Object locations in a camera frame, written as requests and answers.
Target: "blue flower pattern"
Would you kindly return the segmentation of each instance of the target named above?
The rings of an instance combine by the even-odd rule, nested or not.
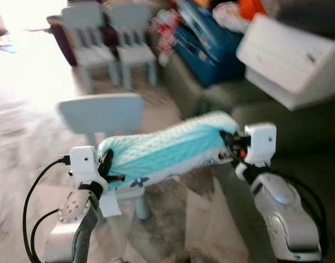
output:
[[[149,178],[148,177],[142,177],[142,178],[137,178],[135,179],[135,181],[132,182],[132,184],[130,185],[130,187],[135,187],[135,186],[138,186],[138,187],[143,187],[143,183],[148,181]]]

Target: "cable connector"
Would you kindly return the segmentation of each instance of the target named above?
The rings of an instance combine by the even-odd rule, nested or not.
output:
[[[70,155],[63,155],[63,157],[59,159],[59,162],[65,165],[70,165]]]

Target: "chair leg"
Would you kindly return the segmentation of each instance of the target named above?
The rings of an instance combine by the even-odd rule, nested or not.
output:
[[[79,66],[79,73],[80,73],[81,81],[82,81],[86,91],[88,93],[92,93],[93,92],[93,87],[92,87],[92,81],[91,81],[91,77],[90,77],[90,74],[89,74],[89,70],[85,67]]]
[[[151,61],[148,63],[148,76],[149,82],[152,86],[157,85],[157,66],[155,61]]]
[[[111,61],[108,64],[108,73],[109,73],[109,76],[112,80],[112,83],[115,86],[118,86],[119,85],[119,74],[118,74],[117,68],[115,66],[115,61]]]
[[[123,85],[127,90],[133,90],[132,88],[132,78],[131,78],[131,68],[128,65],[122,63],[123,72]]]
[[[145,195],[140,195],[135,199],[136,215],[139,219],[145,220],[151,215],[151,210],[145,199]]]

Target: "gray sofa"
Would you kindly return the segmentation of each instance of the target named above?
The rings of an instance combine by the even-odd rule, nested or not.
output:
[[[154,47],[158,35],[151,32],[150,40]],[[276,124],[278,140],[273,167],[301,179],[322,199],[330,239],[324,262],[335,263],[335,100],[291,112],[247,80],[219,83],[205,89],[176,53],[159,69],[159,76],[180,109],[182,119],[223,110],[241,127],[263,121]],[[276,262],[249,187],[236,178],[230,165],[216,169],[253,262]]]

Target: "floor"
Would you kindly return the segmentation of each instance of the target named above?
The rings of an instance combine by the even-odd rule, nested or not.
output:
[[[29,187],[55,158],[86,144],[83,136],[67,129],[56,104],[86,92],[52,35],[22,32],[10,40],[17,52],[0,51],[0,263],[24,263],[21,210]],[[96,93],[125,92],[111,86],[105,70],[94,72],[93,78]],[[134,72],[134,86],[145,102],[142,130],[137,132],[154,132],[180,121],[167,90],[150,87],[140,69]],[[66,167],[54,168],[31,199],[29,226],[62,205],[72,185]],[[89,263],[108,263],[116,256],[130,263],[250,262],[213,167],[150,186],[146,192],[152,216],[141,221],[132,203],[121,203],[123,215],[108,218],[93,232]],[[42,259],[54,223],[54,217],[47,219],[36,235]]]

